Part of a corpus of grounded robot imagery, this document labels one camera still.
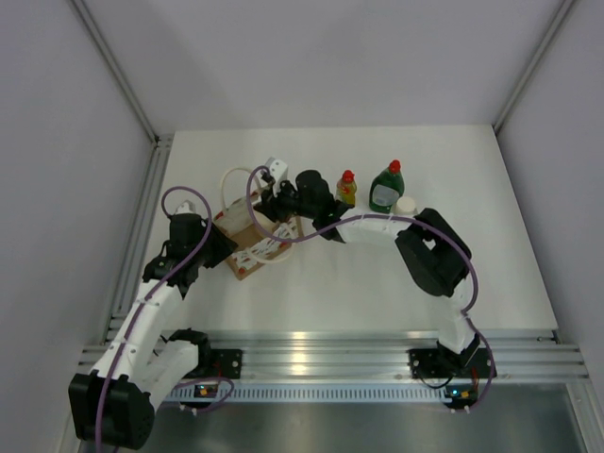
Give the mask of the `yellow bottle red cap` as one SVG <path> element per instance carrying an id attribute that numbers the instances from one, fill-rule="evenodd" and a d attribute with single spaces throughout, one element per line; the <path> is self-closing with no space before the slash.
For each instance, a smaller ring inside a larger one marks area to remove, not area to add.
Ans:
<path id="1" fill-rule="evenodd" d="M 336 197 L 347 205 L 356 205 L 357 185 L 355 174 L 345 170 L 336 184 Z"/>

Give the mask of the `dark green bottle red cap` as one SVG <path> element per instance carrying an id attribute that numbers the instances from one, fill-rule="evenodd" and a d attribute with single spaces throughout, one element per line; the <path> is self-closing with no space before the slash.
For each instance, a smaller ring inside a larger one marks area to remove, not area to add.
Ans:
<path id="1" fill-rule="evenodd" d="M 369 193 L 369 207 L 378 213 L 389 213 L 405 192 L 405 182 L 401 173 L 401 162 L 392 160 L 372 181 Z"/>

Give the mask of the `cream bottle white pump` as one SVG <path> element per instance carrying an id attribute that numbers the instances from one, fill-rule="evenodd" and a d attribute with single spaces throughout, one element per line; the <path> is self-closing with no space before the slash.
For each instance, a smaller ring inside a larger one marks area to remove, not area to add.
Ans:
<path id="1" fill-rule="evenodd" d="M 253 210 L 253 213 L 255 219 L 255 229 L 258 231 L 261 237 L 268 237 L 270 234 L 275 233 L 279 227 L 279 222 L 270 220 L 266 215 L 257 210 Z"/>

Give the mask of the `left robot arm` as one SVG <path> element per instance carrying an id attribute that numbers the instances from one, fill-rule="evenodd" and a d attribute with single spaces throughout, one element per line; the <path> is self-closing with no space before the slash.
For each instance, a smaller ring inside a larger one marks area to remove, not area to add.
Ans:
<path id="1" fill-rule="evenodd" d="M 228 258 L 237 244 L 207 219 L 179 209 L 169 237 L 143 270 L 135 301 L 103 356 L 72 378 L 68 395 L 78 439 L 138 450 L 156 412 L 184 378 L 219 376 L 209 336 L 190 327 L 162 332 L 196 282 L 200 268 Z"/>

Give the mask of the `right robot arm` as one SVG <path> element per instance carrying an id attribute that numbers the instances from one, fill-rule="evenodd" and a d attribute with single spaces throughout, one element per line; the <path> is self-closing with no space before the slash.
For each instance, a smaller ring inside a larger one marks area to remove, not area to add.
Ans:
<path id="1" fill-rule="evenodd" d="M 435 363 L 431 368 L 417 366 L 417 375 L 469 374 L 477 353 L 488 350 L 469 317 L 478 301 L 478 274 L 469 247 L 437 210 L 401 216 L 355 208 L 336 199 L 318 171 L 304 171 L 290 181 L 279 161 L 254 169 L 250 179 L 256 178 L 265 185 L 258 201 L 246 202 L 253 223 L 261 215 L 277 223 L 299 216 L 311 221 L 312 238 L 396 250 L 417 287 L 440 300 Z"/>

